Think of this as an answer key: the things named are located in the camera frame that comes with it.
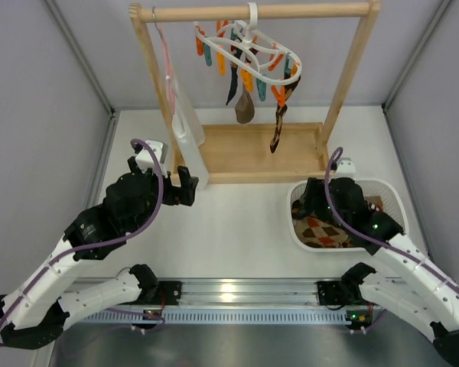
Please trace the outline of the white plastic clip hanger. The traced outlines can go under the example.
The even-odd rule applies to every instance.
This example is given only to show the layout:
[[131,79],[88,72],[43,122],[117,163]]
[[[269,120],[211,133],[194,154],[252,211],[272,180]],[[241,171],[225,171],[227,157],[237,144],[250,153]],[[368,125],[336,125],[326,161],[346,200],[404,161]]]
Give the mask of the white plastic clip hanger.
[[222,75],[228,66],[236,66],[247,83],[286,86],[299,81],[303,70],[299,56],[257,29],[259,13],[255,2],[250,2],[248,9],[248,21],[218,21],[214,35],[205,34],[195,21],[197,54],[209,67],[216,61]]

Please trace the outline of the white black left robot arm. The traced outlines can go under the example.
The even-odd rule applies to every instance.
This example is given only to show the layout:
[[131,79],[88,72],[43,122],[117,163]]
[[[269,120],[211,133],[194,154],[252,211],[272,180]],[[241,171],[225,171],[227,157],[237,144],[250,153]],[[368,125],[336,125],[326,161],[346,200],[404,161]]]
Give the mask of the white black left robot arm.
[[144,230],[161,205],[192,206],[198,177],[185,166],[158,177],[134,158],[130,171],[106,188],[101,204],[82,211],[67,227],[47,260],[16,291],[0,295],[0,346],[39,349],[93,313],[118,304],[148,303],[159,282],[146,264],[130,267],[111,281],[70,292],[69,286],[88,268],[126,245],[125,236]]

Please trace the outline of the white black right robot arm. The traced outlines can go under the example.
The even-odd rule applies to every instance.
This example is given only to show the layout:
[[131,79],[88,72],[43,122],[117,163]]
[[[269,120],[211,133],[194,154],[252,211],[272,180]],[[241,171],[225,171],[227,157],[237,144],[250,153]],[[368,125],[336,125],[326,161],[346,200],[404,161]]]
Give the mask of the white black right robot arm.
[[361,248],[366,261],[337,281],[319,281],[319,302],[372,304],[413,326],[449,365],[459,366],[459,286],[441,271],[353,179],[308,178],[291,203],[299,241],[313,248]]

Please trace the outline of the dark navy sock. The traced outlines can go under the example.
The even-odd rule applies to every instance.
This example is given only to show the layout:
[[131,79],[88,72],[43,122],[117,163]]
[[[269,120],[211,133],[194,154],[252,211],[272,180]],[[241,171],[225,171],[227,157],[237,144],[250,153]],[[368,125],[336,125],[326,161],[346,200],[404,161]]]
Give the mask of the dark navy sock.
[[238,66],[235,63],[230,64],[230,71],[231,71],[231,79],[229,85],[229,91],[226,97],[225,105],[229,105],[229,103],[233,100],[234,96],[236,95],[236,91],[238,88]]

